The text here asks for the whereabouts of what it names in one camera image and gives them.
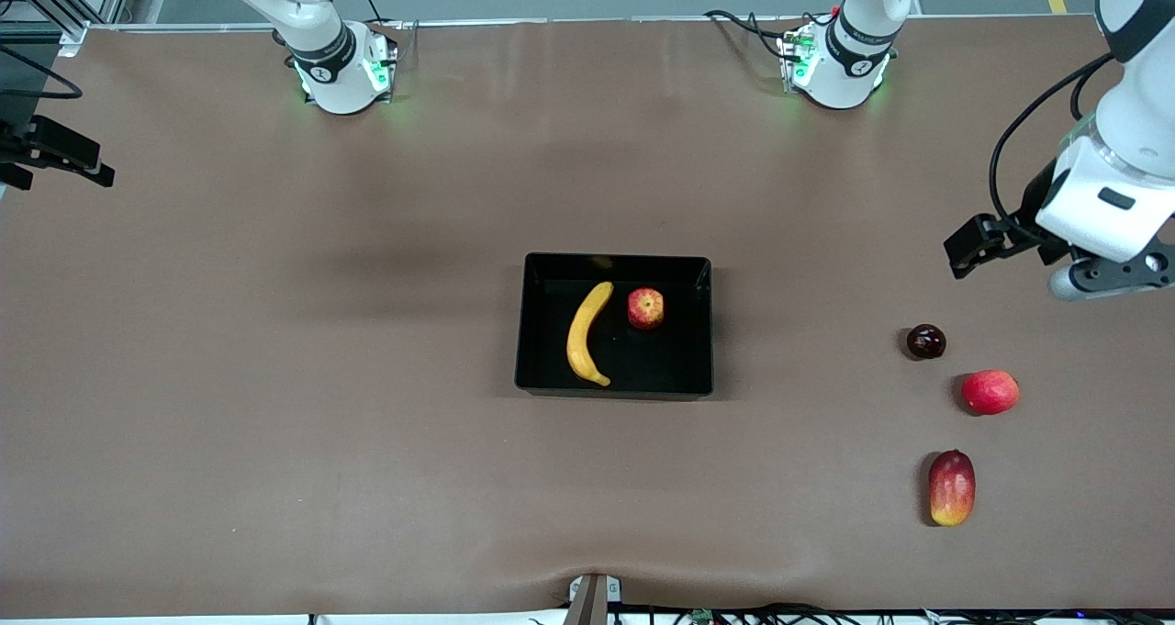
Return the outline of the red pomegranate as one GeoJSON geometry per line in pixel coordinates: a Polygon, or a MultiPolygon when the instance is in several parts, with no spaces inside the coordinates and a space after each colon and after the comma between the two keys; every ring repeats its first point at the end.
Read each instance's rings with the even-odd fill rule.
{"type": "Polygon", "coordinates": [[[1020,402],[1021,390],[1010,374],[991,369],[966,375],[960,394],[973,414],[993,416],[1010,411],[1020,402]]]}

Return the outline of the brown post with brackets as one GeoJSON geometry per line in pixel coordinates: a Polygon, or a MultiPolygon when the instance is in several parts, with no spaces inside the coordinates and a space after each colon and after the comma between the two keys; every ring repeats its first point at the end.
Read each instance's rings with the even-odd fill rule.
{"type": "Polygon", "coordinates": [[[612,574],[580,574],[569,585],[562,625],[622,625],[622,580],[612,574]]]}

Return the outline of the table cover sheet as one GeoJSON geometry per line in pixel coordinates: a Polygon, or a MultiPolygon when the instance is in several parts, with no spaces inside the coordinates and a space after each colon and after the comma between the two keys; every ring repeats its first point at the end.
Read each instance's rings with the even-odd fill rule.
{"type": "Polygon", "coordinates": [[[83,98],[42,110],[118,181],[0,203],[0,617],[521,611],[591,571],[683,607],[1175,607],[1175,289],[944,255],[1092,18],[915,19],[851,112],[710,22],[400,42],[352,117],[267,34],[59,61],[83,98]],[[712,394],[516,387],[530,253],[709,260],[712,394]],[[1020,402],[973,414],[991,369],[1020,402]],[[951,450],[975,505],[936,526],[951,450]]]}

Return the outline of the red yellow mango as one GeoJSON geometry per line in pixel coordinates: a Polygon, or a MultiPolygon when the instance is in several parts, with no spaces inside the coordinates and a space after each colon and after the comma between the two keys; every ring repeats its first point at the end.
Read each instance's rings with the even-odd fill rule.
{"type": "Polygon", "coordinates": [[[972,515],[976,478],[972,459],[960,450],[936,453],[927,472],[928,511],[936,526],[958,526],[972,515]]]}

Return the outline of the metal table edge rail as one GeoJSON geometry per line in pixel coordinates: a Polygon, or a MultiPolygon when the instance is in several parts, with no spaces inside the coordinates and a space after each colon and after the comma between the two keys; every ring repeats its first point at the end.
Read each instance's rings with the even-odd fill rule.
{"type": "MultiPolygon", "coordinates": [[[[1014,14],[945,14],[926,15],[913,14],[909,20],[915,19],[971,19],[971,18],[1029,18],[1029,16],[1053,16],[1046,13],[1014,13],[1014,14]]],[[[805,16],[761,16],[761,23],[783,23],[785,28],[798,26],[805,16]]],[[[705,20],[726,20],[714,16],[689,15],[689,16],[623,16],[603,19],[552,19],[542,16],[512,16],[496,19],[466,19],[466,20],[382,20],[376,22],[378,28],[391,28],[391,31],[415,31],[415,28],[481,28],[518,26],[518,23],[657,23],[657,22],[705,22],[705,20]]],[[[96,34],[98,31],[123,32],[123,34],[146,35],[184,35],[184,34],[269,34],[273,31],[271,23],[264,22],[234,22],[234,23],[88,23],[83,26],[81,36],[59,36],[54,42],[58,47],[56,58],[75,58],[83,47],[85,36],[96,34]]]]}

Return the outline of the black plastic box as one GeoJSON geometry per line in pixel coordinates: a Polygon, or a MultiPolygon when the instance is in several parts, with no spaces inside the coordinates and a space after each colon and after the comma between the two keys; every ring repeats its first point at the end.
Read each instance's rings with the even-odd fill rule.
{"type": "Polygon", "coordinates": [[[515,384],[536,396],[700,399],[714,388],[711,262],[696,256],[530,253],[523,263],[515,384]],[[588,350],[607,387],[575,375],[565,347],[576,309],[592,287],[615,285],[588,332],[588,350]],[[630,293],[647,287],[665,320],[639,329],[630,293]]]}

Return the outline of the yellow banana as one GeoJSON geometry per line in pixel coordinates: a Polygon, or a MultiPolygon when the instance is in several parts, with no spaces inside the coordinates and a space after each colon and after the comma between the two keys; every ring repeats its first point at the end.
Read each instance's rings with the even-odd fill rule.
{"type": "Polygon", "coordinates": [[[600,311],[609,303],[613,291],[612,282],[600,282],[593,285],[576,308],[566,337],[565,356],[572,372],[579,379],[598,387],[610,387],[611,379],[607,378],[607,375],[602,374],[599,367],[596,365],[588,348],[588,337],[590,337],[595,321],[599,318],[600,311]]]}

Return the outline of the red yellow apple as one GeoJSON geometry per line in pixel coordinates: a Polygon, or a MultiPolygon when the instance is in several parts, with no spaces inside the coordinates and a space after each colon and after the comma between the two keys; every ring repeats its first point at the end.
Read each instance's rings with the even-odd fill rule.
{"type": "Polygon", "coordinates": [[[634,329],[657,329],[665,320],[665,300],[652,287],[639,287],[629,293],[626,312],[634,329]]]}

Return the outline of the dark purple plum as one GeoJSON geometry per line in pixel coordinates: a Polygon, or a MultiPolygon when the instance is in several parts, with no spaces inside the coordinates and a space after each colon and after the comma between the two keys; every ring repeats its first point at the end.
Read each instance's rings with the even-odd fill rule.
{"type": "Polygon", "coordinates": [[[936,325],[920,324],[909,329],[905,337],[905,347],[914,359],[936,359],[944,357],[946,352],[947,337],[936,325]]]}

